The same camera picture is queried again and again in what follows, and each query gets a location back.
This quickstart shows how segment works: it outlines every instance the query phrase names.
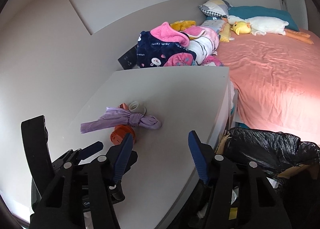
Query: white table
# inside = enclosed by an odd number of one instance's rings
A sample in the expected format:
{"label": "white table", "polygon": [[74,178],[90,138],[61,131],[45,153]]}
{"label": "white table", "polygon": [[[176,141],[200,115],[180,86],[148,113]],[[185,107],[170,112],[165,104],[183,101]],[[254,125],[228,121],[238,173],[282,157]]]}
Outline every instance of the white table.
{"label": "white table", "polygon": [[122,179],[125,200],[114,205],[121,229],[166,228],[184,205],[198,181],[188,133],[195,130],[213,146],[223,133],[228,72],[227,67],[194,66],[117,71],[70,125],[64,136],[68,146],[84,148],[99,140],[105,144],[100,155],[112,146],[113,128],[80,134],[80,124],[97,120],[107,106],[138,101],[162,123],[158,130],[136,129],[138,161]]}

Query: pink blanket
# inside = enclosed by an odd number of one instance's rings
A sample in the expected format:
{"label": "pink blanket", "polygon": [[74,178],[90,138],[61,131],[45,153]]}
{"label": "pink blanket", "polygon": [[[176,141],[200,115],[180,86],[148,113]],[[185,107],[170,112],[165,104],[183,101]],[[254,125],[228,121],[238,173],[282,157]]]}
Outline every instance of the pink blanket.
{"label": "pink blanket", "polygon": [[238,113],[250,128],[286,132],[320,145],[320,38],[313,45],[278,34],[236,35],[218,58],[239,90]]}

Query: wall socket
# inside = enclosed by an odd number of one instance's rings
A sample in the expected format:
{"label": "wall socket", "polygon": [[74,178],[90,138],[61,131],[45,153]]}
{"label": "wall socket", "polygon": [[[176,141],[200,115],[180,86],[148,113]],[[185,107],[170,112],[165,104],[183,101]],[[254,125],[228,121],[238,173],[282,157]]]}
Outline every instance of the wall socket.
{"label": "wall socket", "polygon": [[132,69],[137,64],[137,47],[136,44],[118,59],[123,69]]}

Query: silver screw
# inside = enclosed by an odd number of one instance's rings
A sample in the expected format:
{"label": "silver screw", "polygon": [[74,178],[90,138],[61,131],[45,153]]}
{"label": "silver screw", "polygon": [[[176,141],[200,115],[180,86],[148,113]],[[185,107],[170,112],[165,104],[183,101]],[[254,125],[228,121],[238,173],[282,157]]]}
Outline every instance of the silver screw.
{"label": "silver screw", "polygon": [[70,168],[72,166],[72,163],[71,162],[66,162],[64,165],[63,165],[63,167],[65,168],[65,169],[68,169],[68,168]]}
{"label": "silver screw", "polygon": [[101,155],[98,157],[99,162],[104,162],[106,159],[107,159],[107,157],[105,155]]}
{"label": "silver screw", "polygon": [[223,161],[223,156],[218,154],[218,155],[215,155],[214,157],[217,161]]}
{"label": "silver screw", "polygon": [[249,166],[251,168],[256,168],[256,167],[258,167],[258,164],[256,162],[249,162]]}

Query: orange cup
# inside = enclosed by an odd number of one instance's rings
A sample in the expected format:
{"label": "orange cup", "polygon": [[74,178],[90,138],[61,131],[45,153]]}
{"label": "orange cup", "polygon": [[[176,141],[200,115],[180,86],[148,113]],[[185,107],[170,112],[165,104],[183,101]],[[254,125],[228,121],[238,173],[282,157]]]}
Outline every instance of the orange cup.
{"label": "orange cup", "polygon": [[133,136],[133,143],[135,143],[136,133],[129,125],[117,125],[115,130],[110,135],[110,140],[114,145],[121,144],[123,138],[127,133],[131,133]]}

